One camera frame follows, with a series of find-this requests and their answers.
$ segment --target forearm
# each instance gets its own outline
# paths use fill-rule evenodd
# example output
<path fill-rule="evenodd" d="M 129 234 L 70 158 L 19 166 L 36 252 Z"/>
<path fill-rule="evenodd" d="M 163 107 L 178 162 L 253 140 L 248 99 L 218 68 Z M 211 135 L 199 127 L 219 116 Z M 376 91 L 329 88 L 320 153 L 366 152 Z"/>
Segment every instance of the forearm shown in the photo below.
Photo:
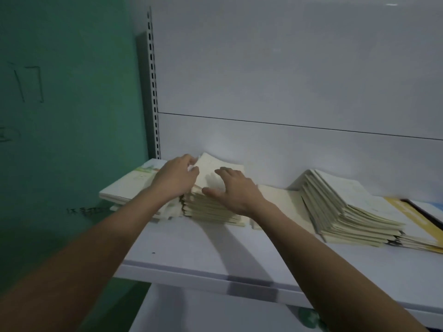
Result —
<path fill-rule="evenodd" d="M 274 204 L 254 220 L 332 331 L 426 331 L 406 310 Z"/>
<path fill-rule="evenodd" d="M 165 202 L 141 192 L 21 280 L 0 301 L 1 330 L 75 331 Z"/>

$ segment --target right hand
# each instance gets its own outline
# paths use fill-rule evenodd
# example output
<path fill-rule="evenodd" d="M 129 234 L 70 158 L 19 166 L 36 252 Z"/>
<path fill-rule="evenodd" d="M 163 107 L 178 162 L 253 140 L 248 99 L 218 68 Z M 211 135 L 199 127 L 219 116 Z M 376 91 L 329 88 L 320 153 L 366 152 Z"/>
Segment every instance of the right hand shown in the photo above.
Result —
<path fill-rule="evenodd" d="M 221 167 L 214 172 L 223 179 L 226 192 L 210 188 L 203 188 L 202 192 L 228 210 L 251 218 L 255 210 L 267 202 L 252 179 L 246 178 L 241 171 Z"/>

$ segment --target white back panel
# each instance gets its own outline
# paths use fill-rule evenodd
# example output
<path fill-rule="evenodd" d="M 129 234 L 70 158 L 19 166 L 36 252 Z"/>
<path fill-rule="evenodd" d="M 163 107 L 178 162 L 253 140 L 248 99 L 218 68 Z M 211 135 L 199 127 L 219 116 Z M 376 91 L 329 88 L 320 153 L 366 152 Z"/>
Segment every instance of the white back panel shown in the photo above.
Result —
<path fill-rule="evenodd" d="M 162 158 L 206 151 L 286 188 L 306 169 L 359 180 L 371 193 L 443 200 L 443 141 L 159 114 Z"/>
<path fill-rule="evenodd" d="M 441 3 L 152 0 L 159 111 L 443 139 Z"/>

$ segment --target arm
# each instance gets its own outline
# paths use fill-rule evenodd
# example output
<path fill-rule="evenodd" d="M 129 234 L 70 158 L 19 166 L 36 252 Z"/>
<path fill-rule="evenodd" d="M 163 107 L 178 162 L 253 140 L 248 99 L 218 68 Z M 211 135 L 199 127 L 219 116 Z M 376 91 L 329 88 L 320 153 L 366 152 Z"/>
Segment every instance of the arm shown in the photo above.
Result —
<path fill-rule="evenodd" d="M 215 172 L 226 192 L 203 189 L 203 193 L 262 227 L 332 331 L 426 331 L 396 301 L 265 200 L 252 180 L 228 168 Z"/>
<path fill-rule="evenodd" d="M 75 331 L 152 216 L 192 188 L 195 161 L 167 162 L 149 188 L 17 283 L 0 300 L 0 330 Z"/>

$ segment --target hand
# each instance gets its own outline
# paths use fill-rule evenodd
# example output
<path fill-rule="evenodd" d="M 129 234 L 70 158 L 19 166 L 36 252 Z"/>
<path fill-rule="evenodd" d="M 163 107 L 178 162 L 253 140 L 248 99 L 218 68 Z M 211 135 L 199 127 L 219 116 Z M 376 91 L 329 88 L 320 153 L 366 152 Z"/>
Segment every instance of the hand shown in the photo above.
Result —
<path fill-rule="evenodd" d="M 268 202 L 252 179 L 246 178 L 241 171 L 221 167 L 214 172 L 223 179 L 226 192 L 210 188 L 203 188 L 202 192 L 228 210 L 252 218 L 258 206 Z"/>
<path fill-rule="evenodd" d="M 154 177 L 150 189 L 160 193 L 165 199 L 172 200 L 191 190 L 197 179 L 199 170 L 194 165 L 197 159 L 189 154 L 167 161 Z"/>

